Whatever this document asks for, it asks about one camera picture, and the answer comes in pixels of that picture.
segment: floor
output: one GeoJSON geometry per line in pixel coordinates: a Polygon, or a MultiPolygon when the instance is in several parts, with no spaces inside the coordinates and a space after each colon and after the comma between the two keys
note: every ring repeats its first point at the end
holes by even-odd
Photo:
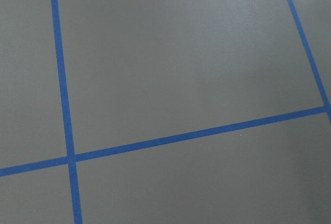
{"type": "Polygon", "coordinates": [[[331,0],[0,6],[0,223],[331,223],[331,0]]]}

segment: gray floor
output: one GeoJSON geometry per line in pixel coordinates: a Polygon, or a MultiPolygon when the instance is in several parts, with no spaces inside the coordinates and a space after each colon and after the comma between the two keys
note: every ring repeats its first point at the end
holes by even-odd
{"type": "MultiPolygon", "coordinates": [[[[293,0],[331,97],[331,0],[293,0]]],[[[58,0],[76,153],[323,106],[287,0],[58,0]]],[[[0,169],[66,156],[51,0],[0,0],[0,169]]],[[[326,113],[78,162],[84,223],[331,223],[326,113]]],[[[0,223],[73,223],[67,166],[0,223]]]]}

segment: blue tape line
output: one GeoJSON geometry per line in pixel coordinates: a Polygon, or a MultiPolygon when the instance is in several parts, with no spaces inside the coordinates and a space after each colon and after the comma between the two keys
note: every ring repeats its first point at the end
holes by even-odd
{"type": "Polygon", "coordinates": [[[62,47],[61,26],[60,26],[59,12],[58,12],[58,2],[57,0],[51,0],[51,4],[52,4],[52,17],[53,17],[53,27],[54,27],[58,81],[59,81],[60,94],[61,94],[62,114],[63,114],[63,123],[64,123],[67,157],[68,157],[68,170],[69,170],[69,178],[70,178],[73,218],[75,224],[81,224],[83,222],[82,211],[81,211],[81,203],[79,196],[75,153],[73,146],[73,135],[72,135],[67,79],[66,79],[66,71],[64,64],[63,47],[62,47]]]}
{"type": "Polygon", "coordinates": [[[27,163],[25,165],[20,165],[20,166],[7,167],[0,169],[0,177],[10,176],[28,171],[41,170],[49,167],[62,166],[62,165],[66,165],[67,163],[68,163],[67,157],[61,157],[61,158],[54,158],[40,162],[27,163]]]}
{"type": "Polygon", "coordinates": [[[176,142],[185,141],[185,140],[192,140],[192,139],[211,136],[211,135],[218,135],[220,133],[231,132],[231,131],[241,130],[241,129],[245,129],[245,128],[250,128],[250,127],[257,127],[257,126],[292,120],[292,119],[315,115],[315,114],[321,114],[321,113],[325,113],[325,111],[326,111],[325,107],[319,107],[319,108],[302,110],[302,111],[297,111],[297,112],[288,113],[288,114],[281,114],[281,115],[276,115],[276,116],[272,116],[272,117],[261,118],[261,119],[257,119],[257,120],[247,121],[247,122],[241,122],[241,123],[236,123],[236,124],[231,124],[231,125],[226,125],[226,126],[204,129],[204,130],[200,130],[200,131],[183,133],[181,135],[173,135],[173,136],[154,139],[154,140],[142,141],[142,142],[138,142],[138,143],[134,143],[134,144],[121,145],[121,146],[117,146],[117,147],[113,147],[113,148],[106,148],[106,149],[97,150],[97,151],[93,151],[93,152],[81,153],[81,154],[76,155],[76,161],[77,162],[85,161],[85,160],[89,160],[89,159],[101,158],[101,157],[105,157],[105,156],[111,156],[111,155],[115,155],[115,154],[127,153],[127,152],[136,151],[136,150],[146,149],[146,148],[150,148],[150,147],[154,147],[154,146],[166,145],[166,144],[176,143],[176,142]]]}
{"type": "Polygon", "coordinates": [[[331,122],[331,106],[330,106],[329,100],[327,98],[327,94],[325,92],[325,89],[324,89],[323,82],[322,82],[322,79],[320,77],[319,71],[317,69],[317,65],[316,65],[314,56],[312,55],[312,52],[311,52],[311,49],[310,49],[310,46],[309,46],[309,42],[308,42],[307,37],[305,35],[304,29],[302,27],[302,24],[301,24],[299,15],[296,11],[293,0],[287,0],[287,1],[288,1],[290,10],[291,10],[293,19],[295,21],[296,27],[298,29],[302,44],[305,48],[305,51],[306,51],[306,54],[307,54],[307,57],[308,57],[308,60],[309,60],[309,63],[310,63],[310,67],[311,67],[311,70],[312,70],[312,73],[315,77],[316,84],[317,84],[317,86],[319,88],[319,91],[320,91],[321,98],[322,98],[323,103],[326,107],[327,115],[328,115],[329,120],[331,122]]]}
{"type": "MultiPolygon", "coordinates": [[[[224,132],[231,132],[231,131],[241,130],[241,129],[245,129],[245,128],[250,128],[250,127],[257,127],[257,126],[272,124],[272,123],[276,123],[276,122],[289,121],[289,120],[293,120],[296,118],[301,118],[301,117],[306,117],[306,116],[316,115],[316,114],[322,114],[325,112],[326,112],[325,107],[307,109],[307,110],[302,110],[302,111],[288,113],[288,114],[276,115],[276,116],[266,117],[266,118],[247,121],[247,122],[241,122],[241,123],[236,123],[236,124],[231,124],[231,125],[226,125],[226,126],[204,129],[204,130],[195,131],[195,132],[184,133],[181,135],[174,135],[174,136],[169,136],[169,137],[165,137],[165,138],[148,140],[148,141],[143,141],[143,142],[138,142],[138,143],[128,144],[128,145],[122,145],[122,146],[107,148],[107,149],[93,151],[93,152],[81,153],[81,154],[76,155],[76,161],[85,161],[85,160],[90,160],[90,159],[95,159],[95,158],[100,158],[100,157],[105,157],[105,156],[110,156],[110,155],[115,155],[115,154],[120,154],[120,153],[132,152],[132,151],[145,149],[145,148],[149,148],[149,147],[165,145],[165,144],[175,143],[175,142],[179,142],[179,141],[191,140],[191,139],[196,139],[196,138],[210,136],[210,135],[217,135],[217,134],[224,133],[224,132]]],[[[50,167],[54,167],[54,166],[61,166],[61,165],[65,165],[67,163],[68,163],[67,157],[61,157],[61,158],[49,159],[49,160],[35,162],[35,163],[28,163],[26,165],[3,168],[3,169],[0,169],[0,177],[39,170],[39,169],[50,168],[50,167]]]]}

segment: blue tape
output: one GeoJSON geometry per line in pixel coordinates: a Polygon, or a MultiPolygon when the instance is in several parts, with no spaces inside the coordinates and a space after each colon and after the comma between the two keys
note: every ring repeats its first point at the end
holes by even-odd
{"type": "Polygon", "coordinates": [[[261,118],[257,120],[241,122],[221,127],[214,127],[194,132],[183,133],[181,135],[173,135],[169,137],[154,139],[154,140],[147,140],[142,141],[134,144],[128,145],[121,145],[113,148],[106,148],[102,150],[97,150],[93,152],[81,153],[76,155],[76,161],[85,161],[89,159],[101,158],[105,156],[111,156],[120,153],[127,153],[136,150],[146,149],[154,146],[166,145],[171,143],[176,143],[185,140],[192,140],[196,138],[211,136],[211,135],[218,135],[220,133],[231,132],[236,130],[241,130],[250,127],[257,127],[266,124],[276,123],[276,122],[283,122],[287,120],[292,120],[300,117],[315,115],[325,113],[325,107],[319,107],[314,109],[302,110],[288,114],[281,114],[272,117],[261,118]]]}
{"type": "Polygon", "coordinates": [[[36,171],[49,167],[62,166],[68,163],[67,157],[54,158],[40,162],[27,163],[25,165],[13,166],[8,168],[0,169],[1,176],[10,176],[28,171],[36,171]]]}
{"type": "Polygon", "coordinates": [[[291,10],[293,19],[295,21],[296,27],[298,29],[302,44],[305,48],[305,51],[306,51],[306,54],[307,54],[307,57],[308,57],[308,60],[309,60],[309,63],[310,63],[310,67],[311,67],[311,70],[312,70],[312,73],[315,77],[316,84],[317,84],[317,86],[319,88],[319,91],[320,91],[321,98],[323,100],[324,106],[326,107],[327,115],[328,115],[330,123],[331,123],[331,106],[330,106],[329,100],[327,98],[327,94],[325,92],[325,89],[324,89],[323,82],[321,80],[319,71],[317,69],[317,65],[316,65],[314,56],[312,55],[307,37],[306,37],[304,29],[302,27],[299,15],[296,11],[294,2],[293,2],[293,0],[287,0],[287,1],[288,1],[290,10],[291,10]]]}
{"type": "Polygon", "coordinates": [[[52,4],[52,17],[53,17],[58,81],[59,81],[60,94],[61,94],[62,114],[63,114],[63,123],[64,123],[67,157],[68,157],[68,170],[69,170],[69,179],[70,179],[73,218],[75,224],[81,224],[83,222],[82,211],[81,211],[78,176],[77,176],[74,145],[73,145],[73,135],[72,135],[67,79],[66,79],[66,71],[64,64],[63,47],[62,47],[61,25],[60,25],[59,12],[58,12],[58,2],[57,0],[51,0],[51,4],[52,4]]]}
{"type": "MultiPolygon", "coordinates": [[[[204,129],[204,130],[200,130],[200,131],[183,133],[181,135],[174,135],[174,136],[169,136],[169,137],[160,138],[160,139],[148,140],[148,141],[138,142],[138,143],[134,143],[134,144],[128,144],[128,145],[122,145],[122,146],[117,146],[117,147],[113,147],[113,148],[97,150],[97,151],[93,151],[93,152],[81,153],[81,154],[76,155],[76,161],[77,162],[85,161],[85,160],[90,160],[90,159],[95,159],[95,158],[100,158],[100,157],[105,157],[105,156],[116,155],[116,154],[120,154],[120,153],[127,153],[127,152],[132,152],[132,151],[145,149],[145,148],[149,148],[149,147],[165,145],[165,144],[170,144],[170,143],[175,143],[175,142],[180,142],[180,141],[185,141],[185,140],[191,140],[191,139],[196,139],[196,138],[201,138],[201,137],[206,137],[206,136],[211,136],[211,135],[217,135],[220,133],[231,132],[231,131],[250,128],[250,127],[258,127],[258,126],[277,123],[277,122],[289,121],[289,120],[293,120],[296,118],[301,118],[301,117],[306,117],[306,116],[311,116],[311,115],[316,115],[316,114],[322,114],[325,112],[326,112],[325,107],[318,107],[318,108],[314,108],[314,109],[307,109],[307,110],[297,111],[297,112],[288,113],[288,114],[281,114],[281,115],[261,118],[261,119],[257,119],[257,120],[247,121],[247,122],[241,122],[241,123],[236,123],[236,124],[231,124],[231,125],[226,125],[226,126],[204,129]]],[[[65,165],[67,163],[68,163],[67,157],[61,157],[61,158],[49,159],[49,160],[35,162],[35,163],[28,163],[26,165],[21,165],[21,166],[3,168],[3,169],[0,169],[0,177],[39,170],[39,169],[50,168],[50,167],[54,167],[54,166],[61,166],[61,165],[65,165]]]]}

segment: grid square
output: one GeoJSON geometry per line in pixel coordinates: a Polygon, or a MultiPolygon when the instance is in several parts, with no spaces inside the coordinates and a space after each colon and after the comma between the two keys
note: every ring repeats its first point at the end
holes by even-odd
{"type": "Polygon", "coordinates": [[[0,168],[65,156],[50,0],[0,5],[0,168]]]}
{"type": "Polygon", "coordinates": [[[322,105],[286,0],[59,8],[77,153],[322,105]]]}
{"type": "Polygon", "coordinates": [[[67,166],[0,177],[1,223],[73,223],[67,166]]]}
{"type": "Polygon", "coordinates": [[[331,0],[293,0],[331,99],[331,0]]]}
{"type": "Polygon", "coordinates": [[[330,223],[326,114],[78,163],[87,223],[330,223]]]}

